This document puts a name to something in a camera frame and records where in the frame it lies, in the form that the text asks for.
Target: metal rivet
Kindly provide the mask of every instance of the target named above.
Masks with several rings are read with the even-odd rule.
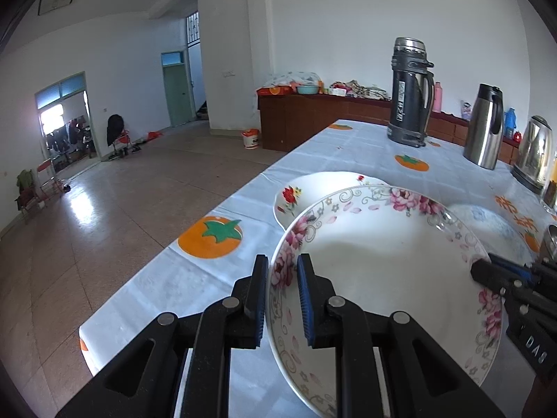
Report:
[[[393,314],[393,320],[397,324],[407,324],[408,322],[410,322],[410,316],[404,311],[397,311]]]
[[[331,305],[334,308],[343,307],[345,303],[346,303],[346,300],[344,300],[344,298],[342,298],[342,297],[339,297],[338,295],[333,295],[329,299],[329,305]]]
[[[157,322],[160,323],[160,325],[170,325],[174,322],[174,314],[171,312],[164,312],[157,317]]]
[[[235,308],[240,304],[240,301],[236,297],[226,297],[222,301],[222,306],[225,308]]]

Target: blue bottle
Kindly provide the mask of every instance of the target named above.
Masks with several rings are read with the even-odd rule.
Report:
[[[505,131],[503,135],[506,138],[512,138],[516,129],[516,114],[514,108],[509,108],[507,112],[505,112]]]

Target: black pitcher handle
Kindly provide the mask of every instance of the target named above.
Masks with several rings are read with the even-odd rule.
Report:
[[[499,94],[493,94],[493,105],[495,117],[491,124],[491,133],[497,135],[503,129],[503,99]]]
[[[435,93],[435,83],[433,82],[433,73],[428,71],[425,77],[427,78],[429,91],[427,93],[427,104],[422,109],[422,120],[421,120],[422,124],[420,124],[420,127],[423,127],[424,132],[427,128],[427,123],[430,120],[431,111],[433,110],[433,96]]]

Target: bucket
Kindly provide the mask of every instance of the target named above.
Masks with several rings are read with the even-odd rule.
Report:
[[[259,147],[259,131],[257,129],[249,129],[242,132],[242,138],[246,149],[256,149]]]

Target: floral plate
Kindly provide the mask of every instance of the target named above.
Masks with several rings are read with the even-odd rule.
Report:
[[[449,212],[474,232],[489,253],[520,265],[534,261],[523,237],[495,212],[472,204],[454,204]]]
[[[322,171],[290,181],[275,196],[275,219],[286,229],[300,213],[323,196],[355,185],[388,185],[381,179],[350,171]]]
[[[481,384],[499,347],[501,299],[470,276],[487,253],[441,204],[390,186],[334,192],[290,224],[268,271],[266,321],[286,380],[321,416],[336,416],[334,349],[307,346],[296,259],[364,310],[407,311],[470,377]]]

